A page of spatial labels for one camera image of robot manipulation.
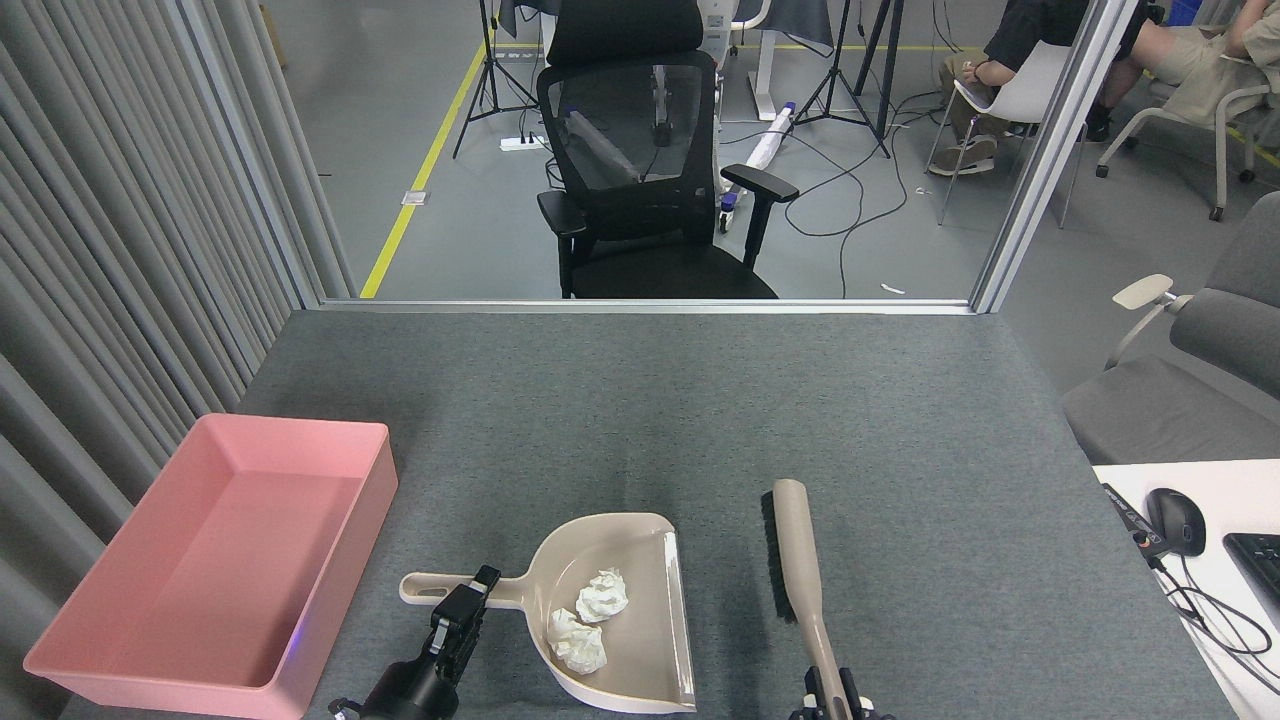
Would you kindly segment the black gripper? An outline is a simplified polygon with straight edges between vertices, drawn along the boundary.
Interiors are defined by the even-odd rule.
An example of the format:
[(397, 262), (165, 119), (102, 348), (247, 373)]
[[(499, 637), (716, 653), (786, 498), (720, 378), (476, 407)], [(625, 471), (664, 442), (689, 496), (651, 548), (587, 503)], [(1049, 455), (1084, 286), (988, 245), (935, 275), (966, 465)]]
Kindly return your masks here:
[(500, 570), (481, 566), (466, 584), (458, 584), (431, 615), (430, 653), (392, 664), (370, 691), (361, 719), (452, 719), (456, 714), (456, 678), (465, 673), (479, 639), (486, 601)]

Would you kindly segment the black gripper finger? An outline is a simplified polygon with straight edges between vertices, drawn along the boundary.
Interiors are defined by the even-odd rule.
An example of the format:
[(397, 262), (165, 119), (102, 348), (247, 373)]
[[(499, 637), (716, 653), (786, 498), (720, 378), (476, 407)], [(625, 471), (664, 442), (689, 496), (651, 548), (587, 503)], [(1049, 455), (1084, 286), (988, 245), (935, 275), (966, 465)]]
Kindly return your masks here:
[(790, 714), (790, 720), (826, 719), (826, 702), (820, 697), (822, 684), (817, 667), (809, 667), (804, 676), (805, 693), (799, 708)]
[(893, 720), (892, 714), (882, 714), (869, 698), (860, 696), (855, 685), (852, 671), (849, 667), (842, 669), (842, 688), (850, 705), (852, 719)]

